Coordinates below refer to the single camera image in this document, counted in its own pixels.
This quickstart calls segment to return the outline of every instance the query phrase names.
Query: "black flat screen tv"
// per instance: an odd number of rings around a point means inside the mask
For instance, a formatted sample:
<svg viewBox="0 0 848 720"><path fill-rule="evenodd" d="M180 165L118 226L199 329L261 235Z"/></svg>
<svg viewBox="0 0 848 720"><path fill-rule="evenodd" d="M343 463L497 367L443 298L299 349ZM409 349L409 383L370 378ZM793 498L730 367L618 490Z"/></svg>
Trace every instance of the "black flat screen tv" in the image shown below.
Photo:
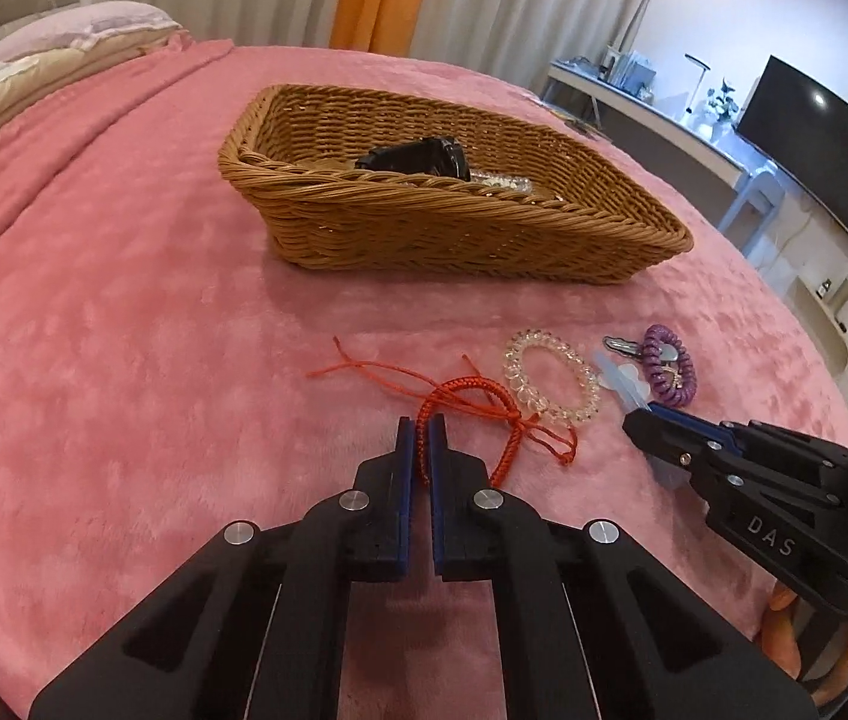
<svg viewBox="0 0 848 720"><path fill-rule="evenodd" d="M776 57L737 124L848 232L848 104Z"/></svg>

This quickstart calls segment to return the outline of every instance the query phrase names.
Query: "pink plush bedspread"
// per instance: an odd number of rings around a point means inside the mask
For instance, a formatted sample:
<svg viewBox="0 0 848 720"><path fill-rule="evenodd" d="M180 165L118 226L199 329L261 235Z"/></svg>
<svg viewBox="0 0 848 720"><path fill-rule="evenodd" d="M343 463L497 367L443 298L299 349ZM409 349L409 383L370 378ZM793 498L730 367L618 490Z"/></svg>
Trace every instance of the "pink plush bedspread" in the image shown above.
<svg viewBox="0 0 848 720"><path fill-rule="evenodd" d="M217 42L85 79L0 130L0 693L22 715L225 523L297 519L392 447L416 402L351 372L305 378L336 362L334 335L357 356L444 379L466 372L461 353L498 375L504 342L529 326L589 352L605 334L665 322L696 360L693 413L848 443L843 401L784 305L613 146L594 148L696 238L629 284L330 274L277 260L216 151L278 82L431 95L560 127L526 92L455 67ZM560 522L616 520L752 634L768 575L707 530L691 490L656 487L617 403L603 403L572 466L526 445L506 488ZM449 432L489 463L507 437L453 415ZM410 579L353 593L341 717L504 716L489 587L431 576L423 503Z"/></svg>

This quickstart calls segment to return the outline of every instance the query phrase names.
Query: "purple spiral hair tie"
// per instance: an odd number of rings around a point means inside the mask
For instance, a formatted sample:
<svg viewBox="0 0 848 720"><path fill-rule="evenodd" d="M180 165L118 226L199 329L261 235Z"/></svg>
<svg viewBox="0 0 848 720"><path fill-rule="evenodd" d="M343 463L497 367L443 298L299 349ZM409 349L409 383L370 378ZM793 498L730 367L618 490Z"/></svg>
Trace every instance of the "purple spiral hair tie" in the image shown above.
<svg viewBox="0 0 848 720"><path fill-rule="evenodd" d="M661 362L661 346L670 343L677 350L677 370ZM697 374L694 362L680 338L669 327L653 324L643 334L641 346L643 375L648 379L654 394L665 406L681 408L689 405L697 394Z"/></svg>

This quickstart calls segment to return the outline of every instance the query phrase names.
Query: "chair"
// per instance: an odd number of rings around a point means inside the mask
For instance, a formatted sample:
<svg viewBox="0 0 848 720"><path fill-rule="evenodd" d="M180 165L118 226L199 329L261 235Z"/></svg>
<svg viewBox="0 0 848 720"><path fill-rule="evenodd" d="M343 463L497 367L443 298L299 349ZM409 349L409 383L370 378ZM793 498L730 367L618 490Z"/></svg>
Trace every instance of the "chair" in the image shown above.
<svg viewBox="0 0 848 720"><path fill-rule="evenodd" d="M750 204L757 209L758 213L763 217L761 223L754 230L753 234L747 239L747 243L741 248L741 253L744 257L749 257L750 253L757 247L757 242L761 240L761 236L771 226L773 220L777 218L777 214L781 210L781 205L784 203L784 187L777 179L776 173L762 167L761 170L755 172L747 184L744 184L744 189L737 195L737 199L727 209L727 213L718 224L718 232L727 234L730 225L734 223L744 205Z"/></svg>

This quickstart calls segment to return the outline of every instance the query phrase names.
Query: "silver screw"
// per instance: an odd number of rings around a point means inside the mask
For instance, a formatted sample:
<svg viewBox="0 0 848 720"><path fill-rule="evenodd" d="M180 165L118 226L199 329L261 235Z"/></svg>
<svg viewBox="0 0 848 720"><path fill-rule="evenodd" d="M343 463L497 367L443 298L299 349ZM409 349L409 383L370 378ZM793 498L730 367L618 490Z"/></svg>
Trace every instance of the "silver screw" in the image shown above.
<svg viewBox="0 0 848 720"><path fill-rule="evenodd" d="M254 538L254 526L249 522L232 522L224 528L224 540L228 544L246 544Z"/></svg>
<svg viewBox="0 0 848 720"><path fill-rule="evenodd" d="M621 536L621 531L618 530L617 525L605 519L592 522L587 533L590 533L591 538L599 544L613 544Z"/></svg>
<svg viewBox="0 0 848 720"><path fill-rule="evenodd" d="M360 512L361 509L366 509L370 503L368 493L362 490L347 490L347 493L338 498L338 503L341 504L341 509L347 509L349 512Z"/></svg>
<svg viewBox="0 0 848 720"><path fill-rule="evenodd" d="M478 490L474 493L474 504L478 509L499 509L504 506L504 495L497 490Z"/></svg>

